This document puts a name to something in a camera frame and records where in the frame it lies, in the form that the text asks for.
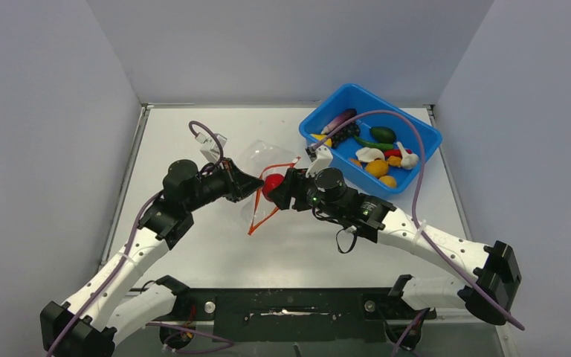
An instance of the purple eggplant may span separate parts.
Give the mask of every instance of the purple eggplant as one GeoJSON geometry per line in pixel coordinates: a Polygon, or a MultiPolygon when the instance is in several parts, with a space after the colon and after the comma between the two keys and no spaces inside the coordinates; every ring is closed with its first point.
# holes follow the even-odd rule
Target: purple eggplant
{"type": "Polygon", "coordinates": [[[323,131],[320,132],[321,135],[329,134],[333,129],[338,128],[338,126],[344,123],[345,121],[355,117],[356,114],[357,112],[353,108],[345,110],[323,128],[323,131]]]}

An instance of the cable tie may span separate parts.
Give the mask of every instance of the cable tie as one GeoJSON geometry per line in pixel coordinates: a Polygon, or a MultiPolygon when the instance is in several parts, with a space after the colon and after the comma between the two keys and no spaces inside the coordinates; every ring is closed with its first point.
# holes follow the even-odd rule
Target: cable tie
{"type": "Polygon", "coordinates": [[[126,258],[126,260],[128,260],[129,262],[132,263],[132,265],[135,267],[135,269],[141,273],[141,276],[143,276],[145,274],[145,271],[141,271],[141,269],[139,269],[139,265],[137,262],[135,262],[134,259],[132,259],[131,257],[129,257],[126,253],[121,252],[120,253],[122,257],[126,258]]]}
{"type": "Polygon", "coordinates": [[[424,231],[426,225],[427,224],[424,219],[422,223],[419,225],[419,228],[417,228],[417,232],[415,232],[415,237],[413,238],[413,246],[410,247],[410,253],[412,255],[415,255],[415,250],[417,249],[417,241],[419,240],[419,238],[422,237],[422,232],[424,231]]]}

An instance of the clear plastic bag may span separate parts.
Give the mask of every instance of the clear plastic bag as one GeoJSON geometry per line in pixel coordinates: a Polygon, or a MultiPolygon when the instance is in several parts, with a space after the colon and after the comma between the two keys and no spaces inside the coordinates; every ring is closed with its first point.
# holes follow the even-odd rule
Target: clear plastic bag
{"type": "MultiPolygon", "coordinates": [[[[300,159],[300,156],[289,150],[258,140],[240,155],[238,167],[245,173],[263,180],[274,173],[285,176],[286,171],[294,167],[300,159]]],[[[242,206],[240,217],[245,229],[248,229],[248,235],[252,235],[279,209],[274,203],[265,199],[261,189],[247,200],[242,206]]]]}

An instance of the screw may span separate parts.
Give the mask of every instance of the screw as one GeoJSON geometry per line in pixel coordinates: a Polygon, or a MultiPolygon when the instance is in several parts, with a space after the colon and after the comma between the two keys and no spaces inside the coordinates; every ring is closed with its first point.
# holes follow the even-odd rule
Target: screw
{"type": "Polygon", "coordinates": [[[213,314],[214,311],[216,311],[216,304],[213,301],[207,301],[204,304],[204,312],[207,314],[213,314]]]}
{"type": "Polygon", "coordinates": [[[368,300],[366,303],[364,303],[364,311],[374,312],[375,311],[375,303],[371,300],[368,300]]]}

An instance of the black toy grapes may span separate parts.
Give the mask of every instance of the black toy grapes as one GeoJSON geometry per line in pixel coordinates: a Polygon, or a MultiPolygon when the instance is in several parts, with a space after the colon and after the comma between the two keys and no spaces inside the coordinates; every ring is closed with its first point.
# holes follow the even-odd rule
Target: black toy grapes
{"type": "Polygon", "coordinates": [[[350,123],[332,136],[332,149],[338,148],[338,145],[354,135],[360,135],[360,127],[357,123],[350,123]]]}

